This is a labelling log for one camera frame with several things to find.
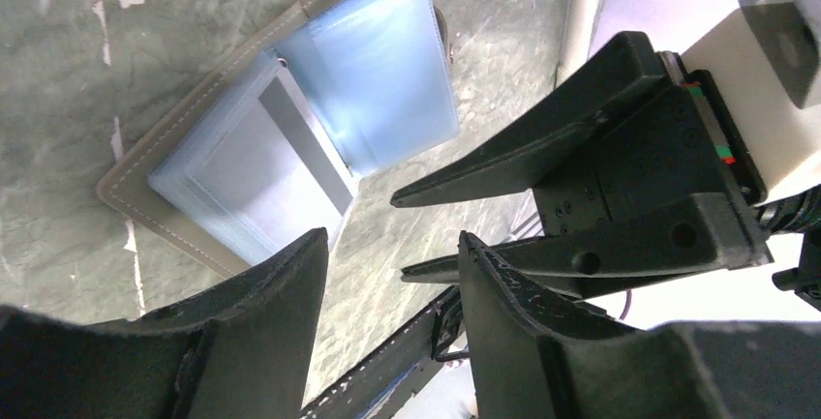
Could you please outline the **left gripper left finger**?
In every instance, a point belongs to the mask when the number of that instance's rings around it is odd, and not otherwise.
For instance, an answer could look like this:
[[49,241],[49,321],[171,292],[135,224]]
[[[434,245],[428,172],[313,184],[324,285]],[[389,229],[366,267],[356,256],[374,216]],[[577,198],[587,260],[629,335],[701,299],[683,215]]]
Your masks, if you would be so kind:
[[80,325],[1,309],[5,418],[294,418],[328,266],[315,228],[201,293]]

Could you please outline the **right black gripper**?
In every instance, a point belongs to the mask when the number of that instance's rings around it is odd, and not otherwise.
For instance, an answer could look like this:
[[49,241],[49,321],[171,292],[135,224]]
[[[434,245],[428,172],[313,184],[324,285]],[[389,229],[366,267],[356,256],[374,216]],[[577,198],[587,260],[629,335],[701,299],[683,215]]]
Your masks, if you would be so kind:
[[741,161],[711,76],[688,71],[676,53],[659,58],[640,31],[617,33],[518,119],[390,203],[520,193],[572,155],[534,189],[537,204],[557,212],[545,237],[490,248],[530,279],[593,298],[772,262],[750,208],[763,187]]

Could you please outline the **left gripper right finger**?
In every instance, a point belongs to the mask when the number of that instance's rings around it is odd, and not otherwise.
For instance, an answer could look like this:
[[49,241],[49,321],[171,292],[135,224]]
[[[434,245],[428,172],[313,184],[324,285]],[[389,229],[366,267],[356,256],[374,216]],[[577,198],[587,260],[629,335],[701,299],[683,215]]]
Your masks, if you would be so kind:
[[474,234],[458,265],[483,418],[816,418],[820,327],[684,321],[640,330],[516,271]]

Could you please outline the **grey leather card holder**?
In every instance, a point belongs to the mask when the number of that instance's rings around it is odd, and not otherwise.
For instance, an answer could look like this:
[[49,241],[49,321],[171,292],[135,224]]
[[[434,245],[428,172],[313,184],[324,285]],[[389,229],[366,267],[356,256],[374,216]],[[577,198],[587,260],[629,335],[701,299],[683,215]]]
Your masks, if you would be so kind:
[[98,195],[224,277],[315,227],[336,240],[363,178],[458,134],[449,65],[433,0],[297,0]]

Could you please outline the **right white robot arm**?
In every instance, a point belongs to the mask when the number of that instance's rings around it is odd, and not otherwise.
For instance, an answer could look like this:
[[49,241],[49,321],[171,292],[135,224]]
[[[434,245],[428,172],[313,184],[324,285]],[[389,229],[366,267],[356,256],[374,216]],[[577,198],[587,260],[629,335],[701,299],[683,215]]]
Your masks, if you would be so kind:
[[820,0],[605,0],[593,55],[398,208],[531,192],[543,233],[496,247],[584,300],[768,264],[820,304]]

